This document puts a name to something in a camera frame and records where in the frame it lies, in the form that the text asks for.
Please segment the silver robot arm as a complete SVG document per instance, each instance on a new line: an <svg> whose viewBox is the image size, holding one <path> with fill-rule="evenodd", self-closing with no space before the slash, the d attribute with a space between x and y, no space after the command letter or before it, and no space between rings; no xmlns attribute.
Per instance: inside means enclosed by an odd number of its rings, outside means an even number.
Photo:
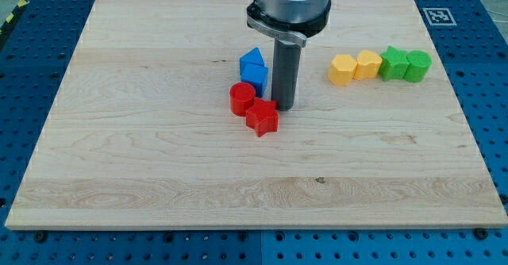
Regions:
<svg viewBox="0 0 508 265"><path fill-rule="evenodd" d="M253 0L247 7L247 26L284 43L306 46L324 29L331 0Z"/></svg>

